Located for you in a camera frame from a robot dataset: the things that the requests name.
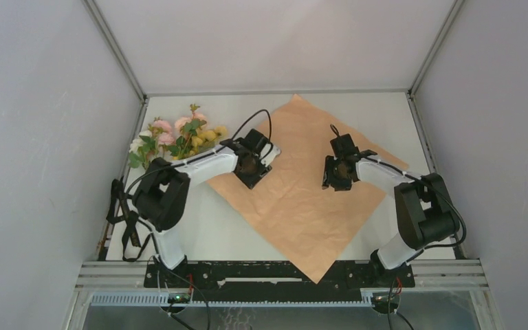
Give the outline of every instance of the glass panel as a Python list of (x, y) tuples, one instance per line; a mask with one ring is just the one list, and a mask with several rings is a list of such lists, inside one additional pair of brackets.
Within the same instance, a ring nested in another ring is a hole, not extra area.
[[(403, 293), (399, 312), (415, 329), (479, 330), (468, 292)], [(211, 329), (389, 329), (386, 315), (368, 307), (211, 307)], [(206, 329), (204, 308), (177, 316), (194, 329)], [(409, 329), (392, 315), (394, 329)], [(84, 329), (185, 329), (157, 307), (90, 307)]]

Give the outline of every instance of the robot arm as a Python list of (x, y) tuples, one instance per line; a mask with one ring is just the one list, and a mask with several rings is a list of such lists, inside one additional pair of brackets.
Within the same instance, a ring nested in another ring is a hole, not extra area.
[(185, 257), (173, 227), (183, 217), (189, 188), (217, 175), (234, 173), (252, 189), (271, 171), (270, 164), (280, 153), (262, 133), (252, 129), (246, 137), (222, 141), (209, 153), (173, 163), (163, 158), (153, 160), (132, 200), (138, 215), (150, 223), (165, 266), (173, 269)]
[(323, 188), (349, 190), (352, 182), (363, 181), (395, 199), (398, 233), (371, 254), (371, 262), (378, 273), (404, 265), (428, 244), (459, 230), (457, 216), (438, 195), (442, 193), (447, 201), (450, 200), (440, 175), (406, 176), (405, 172), (381, 163), (373, 151), (359, 151), (349, 134), (340, 135), (334, 126), (331, 129), (337, 135), (331, 141), (335, 156), (325, 158)]

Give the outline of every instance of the black mounting plate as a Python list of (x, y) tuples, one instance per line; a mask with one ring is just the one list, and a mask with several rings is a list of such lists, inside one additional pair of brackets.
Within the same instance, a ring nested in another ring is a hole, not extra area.
[[(318, 284), (289, 261), (189, 261), (183, 262), (175, 272), (181, 277), (192, 278), (210, 301), (357, 301), (360, 299), (359, 288), (389, 287), (395, 276), (399, 277), (404, 287), (415, 286), (411, 266), (397, 269), (395, 273), (377, 280), (372, 265), (355, 261), (336, 261)], [(148, 265), (146, 273), (144, 287), (156, 288), (157, 266)], [(173, 275), (160, 276), (159, 282), (166, 282), (170, 288), (189, 287)], [(227, 278), (275, 278), (278, 281), (225, 281)], [(194, 299), (200, 301), (201, 297), (194, 295)]]

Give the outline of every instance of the pink flower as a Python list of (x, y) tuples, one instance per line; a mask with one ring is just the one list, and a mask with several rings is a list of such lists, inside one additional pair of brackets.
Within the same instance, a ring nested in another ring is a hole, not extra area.
[(166, 120), (156, 120), (154, 123), (151, 124), (152, 127), (157, 127), (163, 130), (163, 132), (171, 133), (173, 129), (171, 128), (171, 124), (167, 122)]
[(197, 118), (199, 120), (205, 120), (206, 122), (208, 121), (208, 118), (204, 114), (199, 113), (199, 112), (195, 112), (193, 118)]
[(185, 124), (187, 124), (190, 121), (191, 121), (191, 118), (189, 117), (181, 117), (177, 119), (177, 121), (175, 122), (175, 129), (177, 130), (177, 132), (181, 132), (181, 130), (183, 129), (183, 126), (185, 126)]
[(158, 141), (159, 144), (169, 145), (175, 142), (175, 138), (171, 133), (161, 133), (161, 135), (159, 135)]

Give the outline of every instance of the brown paper sheet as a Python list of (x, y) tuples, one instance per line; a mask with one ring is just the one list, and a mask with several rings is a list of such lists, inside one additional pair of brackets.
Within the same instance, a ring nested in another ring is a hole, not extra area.
[[(233, 174), (209, 180), (244, 219), (313, 282), (318, 283), (385, 198), (385, 192), (355, 182), (348, 192), (321, 189), (325, 156), (335, 134), (350, 133), (361, 151), (372, 149), (385, 161), (407, 168), (361, 133), (298, 95), (272, 114), (272, 142), (282, 150), (252, 190)], [(268, 122), (258, 126), (268, 132)]]

